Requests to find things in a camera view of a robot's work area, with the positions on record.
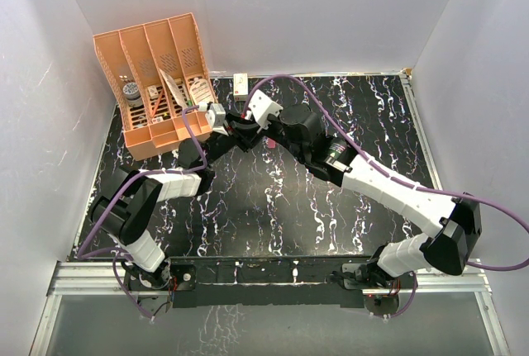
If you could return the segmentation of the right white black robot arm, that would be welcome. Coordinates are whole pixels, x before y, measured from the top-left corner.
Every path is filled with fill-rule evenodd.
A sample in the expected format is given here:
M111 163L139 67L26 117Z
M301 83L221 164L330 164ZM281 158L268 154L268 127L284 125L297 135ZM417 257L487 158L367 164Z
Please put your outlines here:
M287 148L316 178L358 192L411 221L421 234L379 247L369 261L344 279L387 287L397 277L422 268L463 273L481 232L479 207L456 197L404 187L404 176L361 156L342 137L331 137L307 104L281 107L252 102L250 112L265 135Z

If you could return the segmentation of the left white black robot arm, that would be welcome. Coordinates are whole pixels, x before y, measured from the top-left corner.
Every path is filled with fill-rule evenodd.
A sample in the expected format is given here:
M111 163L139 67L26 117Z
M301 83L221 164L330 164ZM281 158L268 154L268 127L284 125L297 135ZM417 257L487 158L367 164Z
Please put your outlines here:
M226 114L205 141L193 135L178 147L174 169L118 169L88 211L95 230L111 237L131 261L123 264L130 276L153 289L170 280L168 257L147 229L157 204L180 197L196 197L211 186L210 164L234 147L248 150L262 136L255 120Z

